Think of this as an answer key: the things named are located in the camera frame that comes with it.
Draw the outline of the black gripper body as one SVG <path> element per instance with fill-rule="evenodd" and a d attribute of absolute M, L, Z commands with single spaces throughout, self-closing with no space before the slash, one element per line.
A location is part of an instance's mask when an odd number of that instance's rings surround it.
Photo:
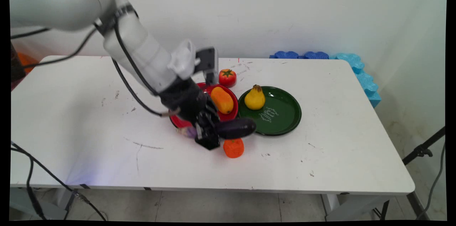
<path fill-rule="evenodd" d="M 176 80 L 166 90 L 159 93 L 161 103 L 171 111 L 178 112 L 178 117 L 193 126 L 200 112 L 205 112 L 204 92 L 192 79 Z"/>

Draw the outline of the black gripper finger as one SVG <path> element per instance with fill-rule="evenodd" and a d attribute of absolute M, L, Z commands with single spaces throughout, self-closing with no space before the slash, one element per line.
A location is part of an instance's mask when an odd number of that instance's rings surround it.
<path fill-rule="evenodd" d="M 207 150 L 213 150 L 220 147 L 216 125 L 220 123 L 217 115 L 211 112 L 200 112 L 195 121 L 196 129 L 195 142 Z"/>
<path fill-rule="evenodd" d="M 208 93 L 204 93 L 204 96 L 206 98 L 206 104 L 204 107 L 205 114 L 207 114 L 208 118 L 213 123 L 218 123 L 219 122 L 218 108 L 215 106 L 215 103 L 210 98 L 210 95 Z"/>

